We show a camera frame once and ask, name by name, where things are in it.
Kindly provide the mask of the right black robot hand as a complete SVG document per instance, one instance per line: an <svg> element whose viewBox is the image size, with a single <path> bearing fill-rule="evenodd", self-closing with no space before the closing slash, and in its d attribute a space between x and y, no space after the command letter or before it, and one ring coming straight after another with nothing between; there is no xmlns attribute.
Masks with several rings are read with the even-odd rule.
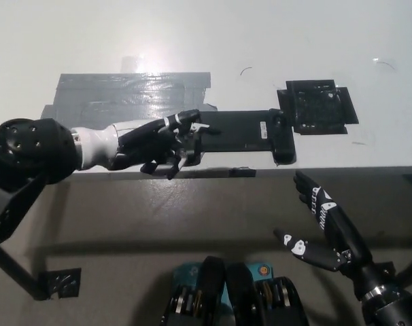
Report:
<svg viewBox="0 0 412 326"><path fill-rule="evenodd" d="M362 235L342 207L325 190L301 171L294 176L300 201L307 206L327 245L275 228L273 234L293 256L306 264L331 272L340 272L350 279L356 298L369 301L394 290L393 281L373 261Z"/></svg>

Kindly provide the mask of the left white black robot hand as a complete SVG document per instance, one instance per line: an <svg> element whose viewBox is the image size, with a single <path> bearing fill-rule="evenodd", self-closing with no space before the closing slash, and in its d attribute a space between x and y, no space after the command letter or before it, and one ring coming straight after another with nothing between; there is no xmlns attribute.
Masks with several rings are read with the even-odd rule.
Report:
<svg viewBox="0 0 412 326"><path fill-rule="evenodd" d="M102 166L109 171L139 166L144 174L173 179L185 166L201 161L203 134L221 131L201 121L197 109L155 120L113 123L101 130L71 129L78 170Z"/></svg>

